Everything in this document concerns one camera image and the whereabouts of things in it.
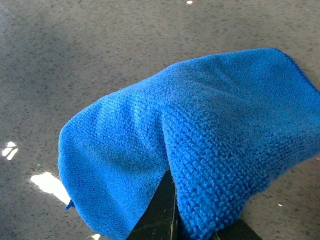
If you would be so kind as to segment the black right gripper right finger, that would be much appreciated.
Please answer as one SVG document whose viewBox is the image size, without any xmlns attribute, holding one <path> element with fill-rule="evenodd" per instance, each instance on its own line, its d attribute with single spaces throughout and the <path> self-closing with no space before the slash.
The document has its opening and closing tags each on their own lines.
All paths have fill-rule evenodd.
<svg viewBox="0 0 320 240">
<path fill-rule="evenodd" d="M 213 240 L 262 240 L 242 219 L 212 235 Z"/>
</svg>

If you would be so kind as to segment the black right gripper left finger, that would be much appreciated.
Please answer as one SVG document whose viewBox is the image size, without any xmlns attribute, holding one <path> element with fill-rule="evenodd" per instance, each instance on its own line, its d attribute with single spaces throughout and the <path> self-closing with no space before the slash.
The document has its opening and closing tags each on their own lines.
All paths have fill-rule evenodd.
<svg viewBox="0 0 320 240">
<path fill-rule="evenodd" d="M 179 211 L 176 186 L 168 167 L 145 213 L 127 236 L 128 240 L 176 240 Z"/>
</svg>

